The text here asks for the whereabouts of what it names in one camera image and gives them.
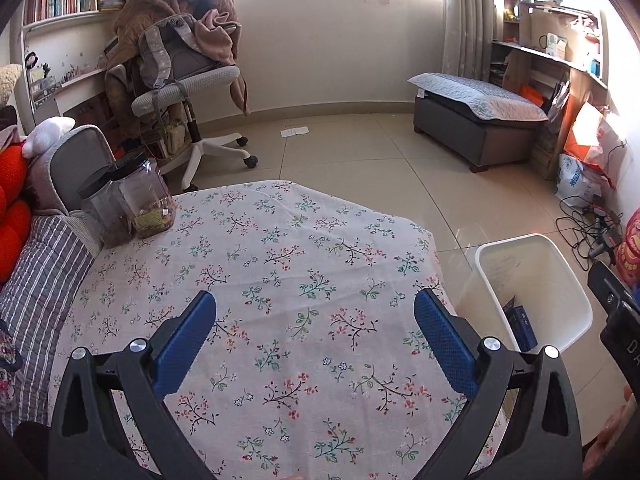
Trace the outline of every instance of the chair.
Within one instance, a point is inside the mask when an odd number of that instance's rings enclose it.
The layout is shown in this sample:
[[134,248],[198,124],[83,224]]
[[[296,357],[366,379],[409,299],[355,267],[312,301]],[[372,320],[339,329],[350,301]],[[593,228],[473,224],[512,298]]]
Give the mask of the chair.
[[141,117],[154,111],[159,115],[161,108],[167,108],[169,105],[180,102],[184,106],[191,144],[166,164],[159,165],[159,170],[161,174],[166,174],[188,162],[187,169],[184,171],[182,177],[182,189],[185,192],[198,190],[191,181],[203,155],[242,158],[249,168],[255,168],[258,164],[258,158],[255,155],[250,155],[246,150],[225,146],[225,144],[233,142],[234,140],[239,146],[244,146],[247,143],[247,138],[238,133],[223,137],[203,139],[200,136],[198,123],[196,122],[193,107],[189,99],[191,95],[210,89],[213,86],[229,85],[233,80],[238,78],[239,75],[240,70],[237,66],[223,66],[215,70],[209,70],[208,72],[181,79],[157,91],[151,90],[146,92],[137,97],[131,104],[131,110],[136,117]]

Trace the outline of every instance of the curtain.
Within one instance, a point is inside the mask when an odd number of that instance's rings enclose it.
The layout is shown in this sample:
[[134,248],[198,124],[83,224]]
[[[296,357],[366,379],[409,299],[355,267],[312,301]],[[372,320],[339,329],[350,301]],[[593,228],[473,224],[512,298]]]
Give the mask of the curtain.
[[489,80],[494,0],[447,0],[442,72]]

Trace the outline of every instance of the white trash bin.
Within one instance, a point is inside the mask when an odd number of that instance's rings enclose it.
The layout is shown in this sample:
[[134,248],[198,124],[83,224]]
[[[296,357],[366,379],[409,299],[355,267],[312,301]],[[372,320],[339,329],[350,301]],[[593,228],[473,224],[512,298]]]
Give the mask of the white trash bin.
[[456,305],[480,337],[496,336],[509,349],[520,351],[502,311],[513,297],[529,317],[538,346],[559,351],[587,332],[593,321],[591,303],[556,245],[546,236],[532,234],[481,246],[473,273]]

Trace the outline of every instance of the gray striped fabric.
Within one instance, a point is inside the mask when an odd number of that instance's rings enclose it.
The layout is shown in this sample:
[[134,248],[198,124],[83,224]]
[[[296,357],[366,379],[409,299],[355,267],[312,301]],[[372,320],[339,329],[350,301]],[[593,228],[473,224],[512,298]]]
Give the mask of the gray striped fabric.
[[47,423],[49,376],[71,303],[94,259],[62,216],[36,216],[14,273],[0,292],[0,318],[24,359],[18,408],[3,413],[13,434],[22,420]]

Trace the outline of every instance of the backpack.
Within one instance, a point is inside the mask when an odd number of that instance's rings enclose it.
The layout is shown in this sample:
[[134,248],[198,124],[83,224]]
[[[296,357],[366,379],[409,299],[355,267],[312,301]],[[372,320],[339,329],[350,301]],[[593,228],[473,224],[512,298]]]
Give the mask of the backpack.
[[155,22],[140,35],[140,77],[148,88],[160,89],[224,66],[202,53],[193,33],[195,23],[190,14],[176,14]]

